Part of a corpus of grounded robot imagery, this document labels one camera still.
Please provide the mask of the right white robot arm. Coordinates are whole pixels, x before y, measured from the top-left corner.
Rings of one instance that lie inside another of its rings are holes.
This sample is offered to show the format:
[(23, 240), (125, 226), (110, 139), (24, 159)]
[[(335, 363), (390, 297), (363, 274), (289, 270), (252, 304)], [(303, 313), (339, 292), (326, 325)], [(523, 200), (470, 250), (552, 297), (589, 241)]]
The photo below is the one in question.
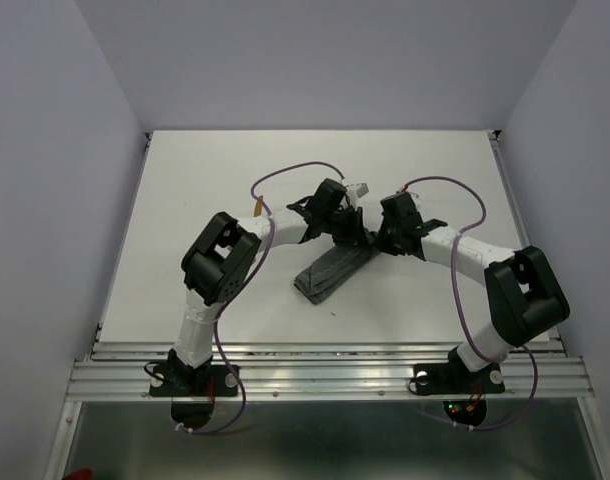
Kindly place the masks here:
[(381, 202), (376, 237), (380, 251), (442, 265), (485, 288), (489, 322), (448, 354), (444, 363), (417, 364), (411, 381), (417, 395), (466, 393), (490, 380), (514, 349), (567, 320), (570, 305), (537, 247), (497, 247), (465, 236), (445, 222), (423, 220), (412, 196), (396, 193)]

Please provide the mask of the gold knife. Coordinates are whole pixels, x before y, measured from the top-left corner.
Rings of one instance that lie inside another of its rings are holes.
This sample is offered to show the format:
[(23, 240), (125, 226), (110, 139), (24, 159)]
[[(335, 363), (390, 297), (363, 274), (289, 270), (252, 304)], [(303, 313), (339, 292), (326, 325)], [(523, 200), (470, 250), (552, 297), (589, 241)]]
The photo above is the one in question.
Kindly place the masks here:
[(254, 216), (259, 217), (262, 215), (262, 213), (263, 213), (263, 196), (260, 195), (255, 203)]

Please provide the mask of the grey cloth napkin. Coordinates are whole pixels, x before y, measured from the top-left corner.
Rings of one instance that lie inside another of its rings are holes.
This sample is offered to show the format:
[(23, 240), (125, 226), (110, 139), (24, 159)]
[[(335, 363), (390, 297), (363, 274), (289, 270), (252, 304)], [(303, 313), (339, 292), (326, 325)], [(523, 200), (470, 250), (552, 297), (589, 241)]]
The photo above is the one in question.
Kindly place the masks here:
[(377, 255), (373, 249), (334, 246), (302, 270), (293, 285), (311, 304), (319, 305)]

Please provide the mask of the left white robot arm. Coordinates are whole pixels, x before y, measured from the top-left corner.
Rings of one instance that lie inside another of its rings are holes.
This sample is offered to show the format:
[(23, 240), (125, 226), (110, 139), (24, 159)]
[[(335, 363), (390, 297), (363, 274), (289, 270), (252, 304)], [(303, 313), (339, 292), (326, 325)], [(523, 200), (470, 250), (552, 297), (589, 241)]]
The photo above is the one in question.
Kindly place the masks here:
[(294, 280), (310, 303), (328, 299), (373, 256), (372, 235), (358, 204), (368, 191), (364, 183), (326, 179), (313, 195), (274, 213), (244, 219), (215, 214), (181, 261), (186, 287), (183, 322), (155, 378), (187, 394), (206, 386), (214, 327), (273, 248), (330, 236), (333, 247)]

